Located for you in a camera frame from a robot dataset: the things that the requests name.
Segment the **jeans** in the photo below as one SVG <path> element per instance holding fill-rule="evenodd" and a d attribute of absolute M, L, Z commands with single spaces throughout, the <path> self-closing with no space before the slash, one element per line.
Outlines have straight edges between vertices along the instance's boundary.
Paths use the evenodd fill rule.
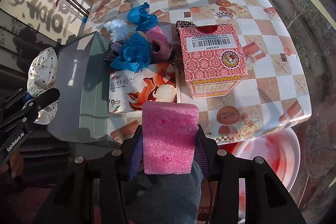
<path fill-rule="evenodd" d="M 202 172 L 194 160 L 190 174 L 159 175 L 157 182 L 127 206 L 135 224 L 195 224 Z"/>

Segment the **table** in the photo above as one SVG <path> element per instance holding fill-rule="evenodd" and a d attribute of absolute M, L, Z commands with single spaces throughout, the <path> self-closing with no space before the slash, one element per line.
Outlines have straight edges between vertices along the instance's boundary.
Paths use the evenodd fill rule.
<path fill-rule="evenodd" d="M 218 144 L 237 142 L 279 131 L 304 122 L 311 116 L 311 103 L 300 59 L 290 35 L 268 0 L 95 0 L 84 32 L 97 30 L 109 39 L 103 24 L 126 20 L 128 11 L 148 2 L 159 26 L 181 58 L 176 21 L 194 24 L 232 24 L 243 47 L 248 76 L 226 96 L 197 99 L 190 97 L 180 75 L 182 103 L 199 108 L 199 122 L 207 137 Z M 233 115 L 234 124 L 217 121 L 217 113 Z M 129 138 L 141 122 L 140 113 L 110 115 L 111 136 Z"/>

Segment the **white polka dot cloth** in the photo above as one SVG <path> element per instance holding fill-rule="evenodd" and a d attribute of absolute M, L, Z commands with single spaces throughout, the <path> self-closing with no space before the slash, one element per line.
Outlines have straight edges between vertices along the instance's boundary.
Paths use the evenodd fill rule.
<path fill-rule="evenodd" d="M 54 88 L 57 74 L 57 56 L 52 47 L 41 51 L 33 60 L 28 72 L 27 91 L 33 97 L 39 96 L 45 91 Z M 35 120 L 38 124 L 50 123 L 57 111 L 58 101 L 39 111 Z"/>

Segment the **window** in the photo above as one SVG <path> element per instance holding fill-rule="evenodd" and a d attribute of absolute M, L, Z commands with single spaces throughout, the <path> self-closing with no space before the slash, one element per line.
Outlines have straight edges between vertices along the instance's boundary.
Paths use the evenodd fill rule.
<path fill-rule="evenodd" d="M 336 167 L 336 138 L 329 137 L 336 134 L 336 0 L 269 1 L 292 38 L 294 54 L 284 50 L 289 58 L 301 62 L 303 72 L 293 74 L 304 73 L 307 88 L 298 92 L 310 97 L 313 113 L 293 127 L 301 146 L 301 165 L 291 194 L 295 201 L 302 200 L 307 223 L 320 223 L 334 202 L 328 189 L 336 181 L 335 176 L 326 175 Z M 298 86 L 296 77 L 294 85 Z"/>

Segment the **person's hand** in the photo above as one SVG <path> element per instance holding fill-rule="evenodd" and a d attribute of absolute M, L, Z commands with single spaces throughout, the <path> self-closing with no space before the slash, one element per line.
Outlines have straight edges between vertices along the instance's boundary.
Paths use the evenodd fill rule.
<path fill-rule="evenodd" d="M 18 177 L 23 171 L 23 158 L 20 153 L 13 153 L 9 158 L 12 178 Z"/>
<path fill-rule="evenodd" d="M 9 161 L 6 165 L 0 167 L 0 175 L 8 171 L 9 166 L 11 168 L 12 178 L 15 178 L 21 175 L 23 170 L 23 158 L 19 153 L 13 153 L 9 158 Z"/>
<path fill-rule="evenodd" d="M 9 168 L 8 164 L 6 164 L 6 165 L 4 165 L 4 166 L 0 166 L 0 176 L 1 176 L 2 174 L 6 173 L 7 170 L 8 170 L 8 168 Z"/>

